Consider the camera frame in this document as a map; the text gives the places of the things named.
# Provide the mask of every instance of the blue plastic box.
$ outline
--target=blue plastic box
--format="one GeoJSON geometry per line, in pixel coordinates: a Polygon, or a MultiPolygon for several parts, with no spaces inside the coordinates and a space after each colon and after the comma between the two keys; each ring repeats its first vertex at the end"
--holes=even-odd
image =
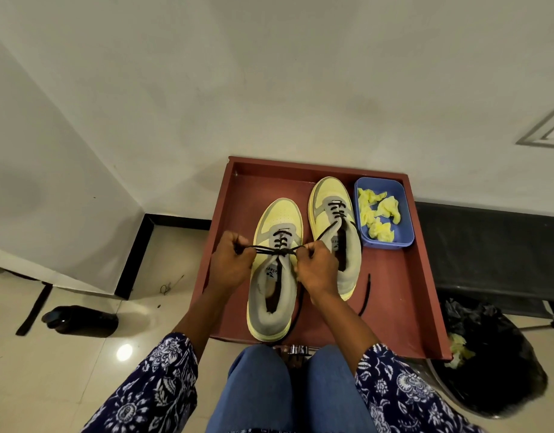
{"type": "MultiPolygon", "coordinates": [[[[411,214],[409,213],[409,206],[407,205],[407,197],[405,196],[405,188],[401,183],[391,179],[381,178],[359,178],[355,182],[355,193],[353,195],[353,207],[355,209],[355,220],[357,227],[361,232],[361,239],[363,240],[363,246],[376,247],[377,249],[400,249],[401,247],[408,247],[415,240],[415,232],[413,232],[413,224],[411,223],[411,214]],[[395,240],[392,243],[386,243],[369,237],[369,228],[367,225],[361,225],[361,216],[359,212],[359,192],[357,188],[364,190],[373,190],[375,194],[387,192],[387,197],[394,196],[399,202],[397,208],[399,214],[401,214],[401,222],[398,225],[394,225],[393,221],[380,216],[383,223],[390,222],[391,230],[395,232],[395,240]]],[[[372,205],[371,209],[377,208],[377,204],[372,205]]]]}

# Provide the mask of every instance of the black bottle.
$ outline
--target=black bottle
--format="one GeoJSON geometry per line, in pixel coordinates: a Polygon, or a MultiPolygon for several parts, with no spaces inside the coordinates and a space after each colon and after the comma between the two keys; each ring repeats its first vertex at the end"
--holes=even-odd
{"type": "Polygon", "coordinates": [[[58,306],[42,316],[60,334],[109,337],[119,326],[116,315],[81,306],[58,306]]]}

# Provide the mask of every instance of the red tray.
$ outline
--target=red tray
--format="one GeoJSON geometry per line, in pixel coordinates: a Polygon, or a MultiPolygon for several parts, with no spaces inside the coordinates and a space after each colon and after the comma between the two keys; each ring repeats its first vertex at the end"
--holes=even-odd
{"type": "MultiPolygon", "coordinates": [[[[201,296],[207,285],[210,256],[223,231],[236,231],[252,240],[259,218],[275,199],[288,197],[297,203],[303,215],[303,242],[313,241],[307,218],[309,194],[325,176],[342,181],[350,195],[353,184],[362,176],[393,179],[405,187],[415,241],[402,250],[364,247],[357,287],[347,303],[356,311],[361,309],[367,274],[371,273],[371,293],[362,318],[381,341],[403,357],[451,358],[415,201],[409,179],[404,174],[230,156],[191,303],[201,296]]],[[[247,328],[248,296],[249,281],[246,281],[230,298],[211,337],[257,342],[247,328]]],[[[283,343],[315,348],[334,343],[333,335],[308,294],[305,294],[297,325],[283,343]]]]}

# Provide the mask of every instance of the floral sleeve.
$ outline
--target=floral sleeve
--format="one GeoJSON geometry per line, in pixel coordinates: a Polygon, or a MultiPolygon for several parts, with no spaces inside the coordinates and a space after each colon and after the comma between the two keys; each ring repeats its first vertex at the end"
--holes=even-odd
{"type": "Polygon", "coordinates": [[[355,384],[378,433],[483,433],[384,345],[361,358],[355,384]]]}
{"type": "Polygon", "coordinates": [[[171,333],[105,401],[81,432],[180,431],[197,406],[197,358],[184,334],[171,333]]]}

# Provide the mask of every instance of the wall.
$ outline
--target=wall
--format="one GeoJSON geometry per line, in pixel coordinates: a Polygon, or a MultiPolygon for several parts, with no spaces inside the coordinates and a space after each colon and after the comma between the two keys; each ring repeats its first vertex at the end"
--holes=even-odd
{"type": "Polygon", "coordinates": [[[554,214],[554,0],[0,0],[0,39],[142,206],[210,218],[229,154],[405,172],[554,214]]]}
{"type": "Polygon", "coordinates": [[[0,266],[112,293],[141,216],[0,43],[0,266]]]}

